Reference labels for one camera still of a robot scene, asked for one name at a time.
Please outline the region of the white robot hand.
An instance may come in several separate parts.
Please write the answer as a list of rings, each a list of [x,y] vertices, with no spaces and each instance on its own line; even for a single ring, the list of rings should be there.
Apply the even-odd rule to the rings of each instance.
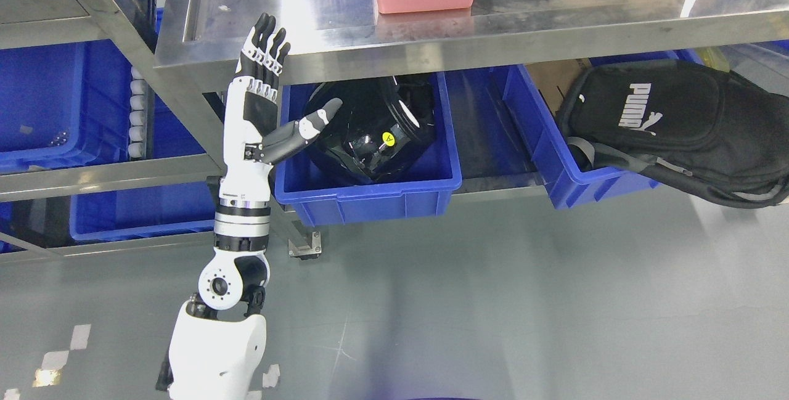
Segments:
[[[285,41],[287,30],[279,28],[275,33],[275,28],[273,15],[260,15],[240,50],[239,77],[228,86],[223,134],[226,181],[267,176],[272,166],[315,142],[343,105],[341,99],[330,99],[315,112],[276,128],[280,75],[291,44]]]

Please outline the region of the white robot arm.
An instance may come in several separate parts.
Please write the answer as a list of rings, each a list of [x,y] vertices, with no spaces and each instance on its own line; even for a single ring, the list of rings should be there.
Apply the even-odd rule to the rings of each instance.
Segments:
[[[319,138],[341,109],[330,99],[282,126],[279,77],[290,52],[287,30],[262,13],[250,28],[226,91],[223,158],[213,227],[213,259],[178,310],[156,382],[171,399],[245,399],[267,346],[262,315],[271,278],[271,188],[276,164]]]

